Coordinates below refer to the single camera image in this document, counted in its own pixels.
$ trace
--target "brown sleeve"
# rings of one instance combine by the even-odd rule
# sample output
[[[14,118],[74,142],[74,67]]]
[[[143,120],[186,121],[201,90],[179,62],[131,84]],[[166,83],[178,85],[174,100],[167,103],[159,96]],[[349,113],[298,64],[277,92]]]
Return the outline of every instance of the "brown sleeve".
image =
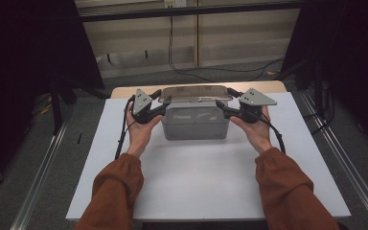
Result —
[[[128,229],[144,182],[139,158],[122,154],[97,175],[92,199],[75,229]]]
[[[294,160],[272,148],[256,158],[264,214],[275,229],[339,229]]]

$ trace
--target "white board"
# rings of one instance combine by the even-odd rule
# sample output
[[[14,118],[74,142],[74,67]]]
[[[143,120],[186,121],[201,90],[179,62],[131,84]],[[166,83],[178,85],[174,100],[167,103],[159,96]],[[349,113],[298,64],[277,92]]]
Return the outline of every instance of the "white board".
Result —
[[[283,134],[287,154],[313,181],[319,200],[334,217],[351,215],[291,94],[266,95],[278,102],[269,107],[269,114],[272,124]],[[95,176],[113,160],[126,101],[106,101],[67,219],[81,217],[90,201]],[[238,100],[229,106],[238,108]],[[271,141],[278,147],[272,131]],[[123,151],[128,143],[127,137]],[[243,131],[232,123],[226,139],[196,141],[168,141],[160,123],[141,157],[145,184],[135,203],[134,219],[264,219],[255,179],[257,156]]]

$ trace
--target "gray plastic container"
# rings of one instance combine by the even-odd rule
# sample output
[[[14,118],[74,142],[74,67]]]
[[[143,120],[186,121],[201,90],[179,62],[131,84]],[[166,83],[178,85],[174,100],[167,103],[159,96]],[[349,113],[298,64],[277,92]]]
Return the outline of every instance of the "gray plastic container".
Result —
[[[225,105],[232,97],[223,86],[176,87],[164,92],[163,101],[171,97],[166,115],[162,119],[167,140],[212,140],[225,139],[229,120],[216,105],[220,100]]]

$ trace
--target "person's left hand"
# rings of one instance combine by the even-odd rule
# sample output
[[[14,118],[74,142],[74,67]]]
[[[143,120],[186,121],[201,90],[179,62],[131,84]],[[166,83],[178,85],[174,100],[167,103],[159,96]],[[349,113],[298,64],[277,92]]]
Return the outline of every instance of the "person's left hand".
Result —
[[[145,151],[151,137],[151,131],[153,128],[161,121],[163,116],[158,115],[153,118],[147,124],[139,124],[135,122],[133,116],[131,115],[132,103],[127,108],[126,112],[126,125],[128,126],[130,146],[127,149],[127,154],[140,157]]]

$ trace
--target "hand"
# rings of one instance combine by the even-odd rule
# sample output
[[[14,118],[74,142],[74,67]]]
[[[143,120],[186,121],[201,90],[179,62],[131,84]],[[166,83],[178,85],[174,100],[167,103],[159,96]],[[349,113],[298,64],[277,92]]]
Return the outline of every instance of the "hand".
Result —
[[[262,107],[262,112],[267,117],[268,121],[270,121],[270,116],[268,115],[268,109],[266,105]],[[243,131],[246,133],[247,140],[249,140],[250,144],[259,154],[262,154],[266,150],[272,148],[270,143],[269,126],[265,123],[257,122],[255,124],[249,124],[237,117],[231,117],[230,120],[235,125],[243,129]]]
[[[139,124],[135,122],[133,116],[131,115],[132,103],[127,108],[126,112],[126,125],[128,126],[130,146],[127,149],[127,154],[140,157],[145,151],[146,146],[150,141],[151,131],[153,128],[161,121],[163,116],[158,115],[153,118],[147,124]]]

